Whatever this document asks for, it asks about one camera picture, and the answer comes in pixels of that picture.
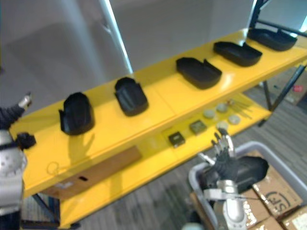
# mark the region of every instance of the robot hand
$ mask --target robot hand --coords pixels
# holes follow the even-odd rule
[[[211,159],[203,153],[198,155],[207,161],[218,180],[212,187],[203,191],[207,200],[214,201],[213,210],[219,223],[219,229],[246,230],[247,216],[243,209],[244,197],[238,194],[236,179],[238,162],[235,156],[233,142],[224,129],[218,129],[221,136],[215,133],[217,142],[212,140],[216,159]]]
[[[20,133],[13,140],[9,128],[22,116],[31,101],[31,94],[26,94],[18,104],[0,108],[0,229],[19,229],[23,172],[27,165],[22,150],[36,142],[34,136],[28,133]]]

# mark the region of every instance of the robotic arm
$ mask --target robotic arm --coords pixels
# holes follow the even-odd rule
[[[19,133],[14,140],[11,125],[31,104],[31,94],[10,108],[0,107],[0,229],[19,229],[23,199],[23,172],[27,165],[23,149],[35,145],[34,136]]]
[[[204,197],[210,201],[221,230],[246,230],[247,216],[243,208],[246,198],[240,193],[262,180],[268,163],[260,157],[236,158],[233,142],[224,129],[215,133],[217,142],[212,141],[216,157],[203,153],[198,155],[211,165],[200,176]]]

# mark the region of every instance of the yellow shelving unit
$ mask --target yellow shelving unit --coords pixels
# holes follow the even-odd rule
[[[243,111],[251,119],[238,114],[241,122],[238,125],[229,124],[228,132],[231,135],[244,130],[271,114],[268,110],[242,94],[235,95],[232,98],[247,105],[247,109]],[[60,227],[68,228],[71,223],[133,191],[137,187],[193,157],[197,152],[209,148],[211,146],[211,139],[214,137],[213,134],[216,132],[215,124],[221,120],[227,121],[227,118],[232,114],[236,114],[236,111],[231,107],[225,114],[216,112],[214,119],[206,119],[202,112],[196,113],[163,132],[140,141],[137,143],[137,147],[142,153],[141,160],[101,181],[85,192],[71,199],[61,201]],[[208,127],[205,132],[197,136],[189,129],[189,124],[196,120],[201,120]],[[177,131],[184,136],[186,143],[174,149],[168,141],[168,136]]]
[[[239,43],[245,39],[246,31],[242,30],[219,40]],[[85,134],[72,137],[61,132],[58,110],[62,109],[63,101],[20,119],[12,126],[12,133],[27,131],[34,134],[37,141],[25,151],[28,165],[24,172],[24,197],[79,173],[140,140],[159,135],[204,107],[242,92],[307,58],[307,49],[301,47],[277,52],[254,41],[247,40],[247,43],[263,53],[260,61],[251,67],[237,66],[213,53],[213,42],[210,42],[137,71],[136,79],[150,106],[134,117],[126,117],[119,107],[114,96],[116,80],[86,91],[94,108],[95,126]],[[206,58],[222,70],[221,80],[209,89],[198,90],[176,72],[175,61],[180,57]],[[161,157],[161,161],[173,162],[174,159],[163,152],[158,152],[157,156],[156,152],[152,154]],[[152,162],[151,167],[158,172],[160,165],[154,166]]]

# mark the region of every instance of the cardboard box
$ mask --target cardboard box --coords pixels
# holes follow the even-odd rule
[[[248,156],[261,156],[261,154],[252,151]],[[254,184],[253,189],[277,220],[281,220],[303,202],[301,197],[271,165],[266,177]]]
[[[257,194],[253,189],[249,189],[248,191],[242,193],[242,195],[247,198],[247,200],[243,202],[243,208],[248,217],[246,221],[246,226],[248,229],[270,217],[268,210],[263,205],[260,199],[249,199],[258,198]]]
[[[41,193],[58,199],[68,199],[106,179],[142,157],[136,147],[126,149],[89,169],[47,188]]]
[[[282,225],[286,230],[307,230],[307,206],[284,218]]]
[[[283,230],[283,228],[273,217],[269,217],[265,221],[252,227],[250,230]]]

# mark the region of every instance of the shelf leg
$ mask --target shelf leg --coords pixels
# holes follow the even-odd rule
[[[264,86],[264,91],[265,91],[265,96],[267,98],[267,102],[268,102],[268,107],[269,110],[271,112],[274,112],[275,109],[279,106],[279,104],[283,101],[283,99],[285,98],[285,96],[287,95],[287,93],[292,89],[292,87],[294,86],[294,84],[296,83],[296,81],[299,79],[299,77],[302,75],[302,73],[304,72],[306,66],[303,65],[299,65],[299,67],[296,69],[296,71],[294,72],[294,74],[292,75],[291,79],[286,83],[286,85],[284,86],[282,92],[279,94],[279,96],[277,97],[276,101],[273,103],[272,106],[269,106],[271,101],[270,101],[270,94],[269,94],[269,90],[268,90],[268,85],[265,82],[263,84]],[[267,119],[263,119],[258,126],[261,127],[265,122],[267,121]]]
[[[35,194],[32,196],[37,204],[42,208],[44,213],[50,218],[50,221],[33,221],[22,220],[21,226],[23,229],[58,229],[59,227],[59,200],[49,197],[49,206],[43,201],[43,199]]]

